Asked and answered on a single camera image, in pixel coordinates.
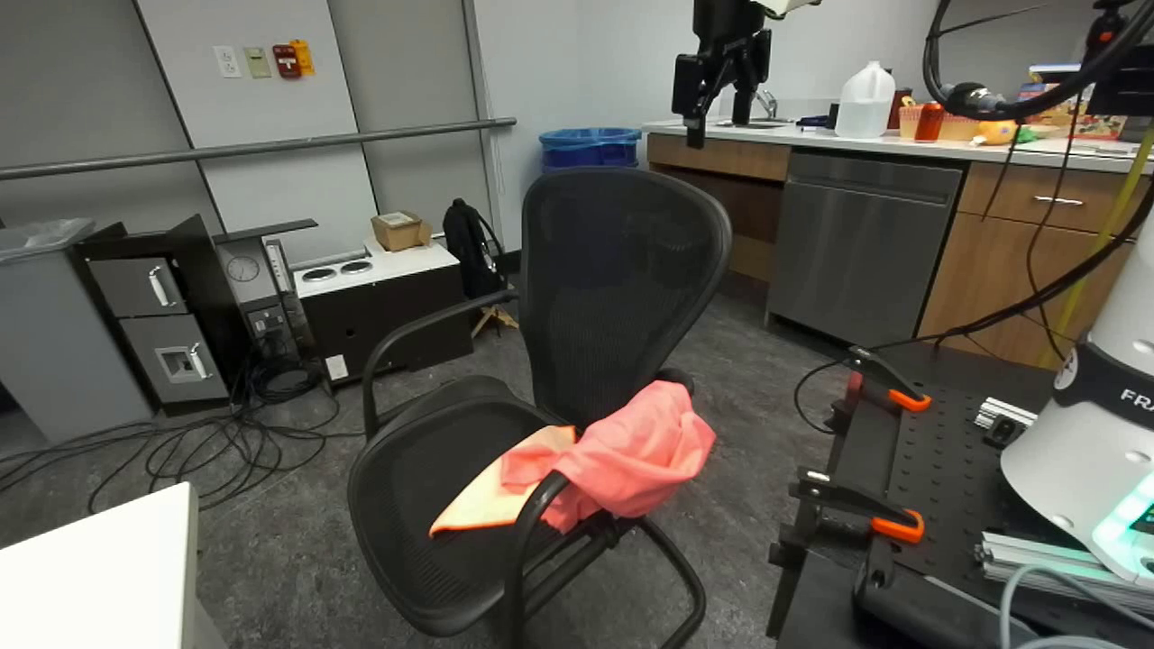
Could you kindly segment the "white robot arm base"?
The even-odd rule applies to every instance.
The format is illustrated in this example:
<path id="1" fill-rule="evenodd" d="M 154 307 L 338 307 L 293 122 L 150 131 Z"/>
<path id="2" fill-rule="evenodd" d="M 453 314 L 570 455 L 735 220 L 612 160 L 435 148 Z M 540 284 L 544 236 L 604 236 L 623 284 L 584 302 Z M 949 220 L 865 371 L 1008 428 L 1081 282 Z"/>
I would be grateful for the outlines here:
<path id="1" fill-rule="evenodd" d="M 1022 506 L 1122 584 L 1154 584 L 1154 220 L 1000 470 Z"/>

